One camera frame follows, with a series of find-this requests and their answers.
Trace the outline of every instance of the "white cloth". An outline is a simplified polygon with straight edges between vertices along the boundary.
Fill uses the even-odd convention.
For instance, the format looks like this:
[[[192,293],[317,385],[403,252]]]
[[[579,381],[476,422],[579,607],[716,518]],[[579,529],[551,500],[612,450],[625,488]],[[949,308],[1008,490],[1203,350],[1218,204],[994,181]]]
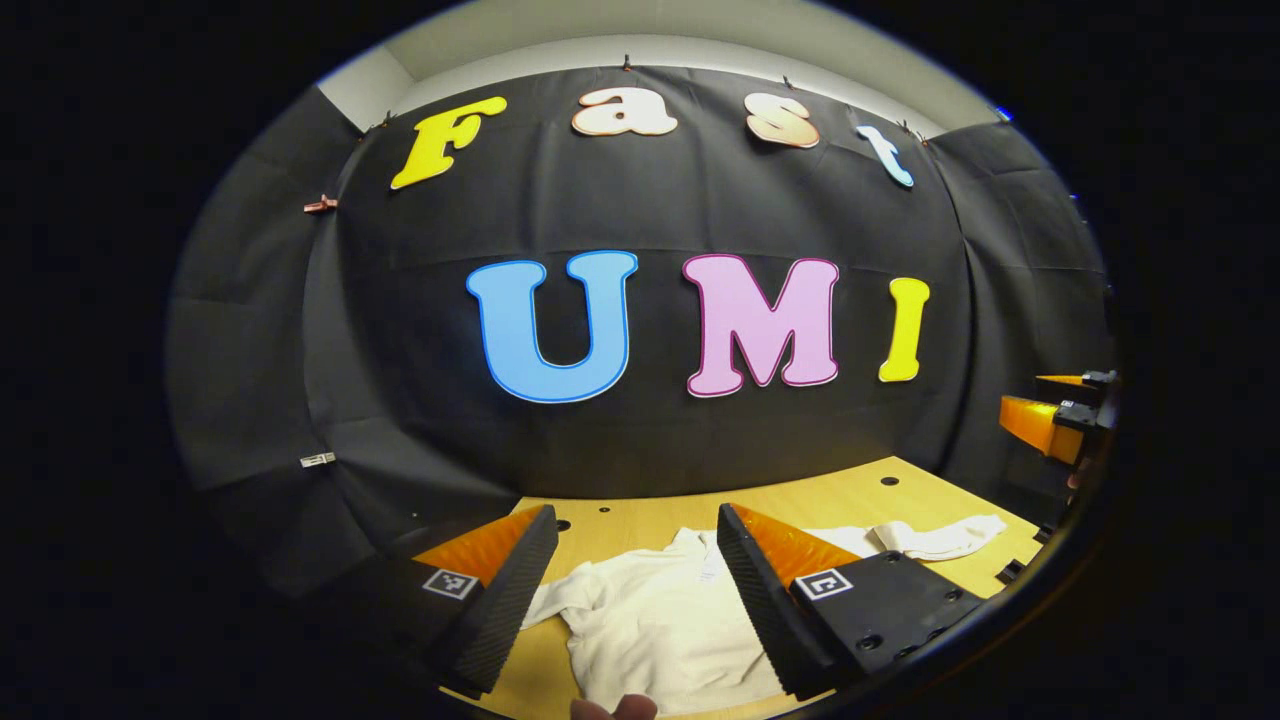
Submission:
[[[905,523],[805,532],[860,557],[897,550],[932,560],[975,552],[1004,529],[983,515],[929,533]],[[521,629],[556,614],[570,626],[570,665],[584,697],[604,707],[643,693],[659,715],[681,715],[782,693],[714,530],[681,528],[660,552],[579,565],[538,588]]]

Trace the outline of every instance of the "pink letter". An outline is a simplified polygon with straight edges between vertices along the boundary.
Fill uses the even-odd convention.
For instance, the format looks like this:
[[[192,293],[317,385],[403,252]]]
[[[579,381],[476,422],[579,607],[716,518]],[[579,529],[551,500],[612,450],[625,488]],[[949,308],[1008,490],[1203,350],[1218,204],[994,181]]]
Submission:
[[[736,255],[691,258],[685,263],[685,277],[698,286],[703,302],[703,357],[689,378],[691,395],[717,397],[742,387],[742,373],[733,369],[733,340],[760,387],[773,379],[792,337],[791,363],[782,369],[782,382],[817,386],[836,379],[831,356],[831,292],[840,279],[836,265],[796,260],[773,307]]]

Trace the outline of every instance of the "yellow letter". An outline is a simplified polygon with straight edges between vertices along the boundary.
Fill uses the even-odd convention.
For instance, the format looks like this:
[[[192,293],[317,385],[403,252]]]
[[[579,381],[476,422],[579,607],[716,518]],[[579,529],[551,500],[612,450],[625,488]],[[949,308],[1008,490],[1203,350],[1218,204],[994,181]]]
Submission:
[[[888,360],[881,365],[882,383],[901,383],[915,378],[920,363],[915,348],[920,343],[920,316],[929,299],[929,286],[915,278],[897,278],[888,283],[888,293],[897,305],[893,318],[893,341],[888,346]]]
[[[755,137],[796,147],[818,145],[818,128],[804,118],[809,110],[790,97],[778,97],[768,92],[753,92],[742,99],[746,110],[746,127]]]
[[[431,115],[413,126],[413,129],[417,131],[417,140],[413,141],[413,149],[408,151],[404,169],[392,178],[392,190],[425,181],[452,168],[453,158],[444,154],[444,145],[452,141],[454,150],[471,145],[476,133],[480,132],[480,118],[476,117],[476,113],[497,115],[506,109],[507,100],[504,97],[490,97],[448,113]],[[453,124],[458,118],[462,118],[462,122]]]
[[[609,102],[614,97],[621,102]],[[676,129],[676,118],[667,115],[662,95],[643,87],[611,87],[588,92],[577,100],[589,105],[573,115],[573,129],[582,135],[667,135]]]

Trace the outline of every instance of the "black plastic mount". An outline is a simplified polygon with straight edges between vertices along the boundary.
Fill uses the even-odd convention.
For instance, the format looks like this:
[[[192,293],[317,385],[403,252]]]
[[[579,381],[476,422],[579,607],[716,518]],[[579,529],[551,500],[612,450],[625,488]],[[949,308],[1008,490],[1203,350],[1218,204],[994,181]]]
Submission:
[[[1007,585],[1014,582],[1018,574],[1025,568],[1027,565],[1019,562],[1018,560],[1010,560],[1009,565],[1005,565],[1005,569],[996,574],[996,579]]]
[[[1098,409],[1064,400],[1059,404],[1057,413],[1053,413],[1053,424],[1091,433],[1098,424]]]
[[[488,587],[461,573],[376,555],[303,597],[301,610],[317,632],[344,638],[379,670],[475,700],[493,692],[558,542],[548,505]]]
[[[882,552],[791,584],[796,602],[846,651],[855,679],[915,652],[982,605],[901,552]]]
[[[791,600],[760,546],[728,503],[719,507],[716,543],[783,692],[803,701],[842,684],[841,671],[852,667],[838,647],[823,641],[820,628],[813,625]]]

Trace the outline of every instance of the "blue letter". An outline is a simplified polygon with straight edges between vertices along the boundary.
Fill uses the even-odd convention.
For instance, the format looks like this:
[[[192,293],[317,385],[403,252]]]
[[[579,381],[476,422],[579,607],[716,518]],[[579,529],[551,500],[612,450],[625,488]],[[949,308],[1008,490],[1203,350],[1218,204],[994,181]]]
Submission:
[[[599,250],[568,261],[586,287],[591,350],[573,365],[552,365],[538,350],[534,288],[547,269],[532,260],[485,265],[467,277],[480,300],[480,334],[489,372],[502,389],[532,402],[576,402],[600,395],[627,369],[626,279],[640,263],[631,252]]]
[[[876,149],[876,155],[881,159],[881,164],[884,165],[888,174],[893,176],[893,179],[905,187],[915,184],[915,181],[911,179],[911,173],[904,170],[902,165],[897,164],[897,158],[895,158],[897,147],[893,147],[892,142],[884,140],[884,136],[878,129],[872,126],[858,126],[858,135],[872,142],[872,147]]]

